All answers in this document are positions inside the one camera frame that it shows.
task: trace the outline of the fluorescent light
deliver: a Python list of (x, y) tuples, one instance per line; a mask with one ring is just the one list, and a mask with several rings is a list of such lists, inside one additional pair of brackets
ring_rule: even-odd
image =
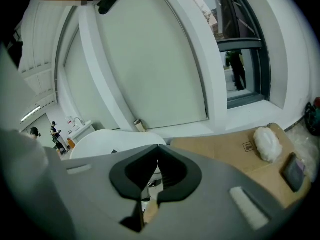
[(22, 118), (21, 122), (23, 122), (24, 120), (26, 120), (28, 117), (30, 117), (33, 113), (37, 112), (39, 109), (41, 109), (40, 106), (38, 106), (37, 108), (35, 108), (34, 110), (32, 110), (30, 113), (28, 113), (24, 118)]

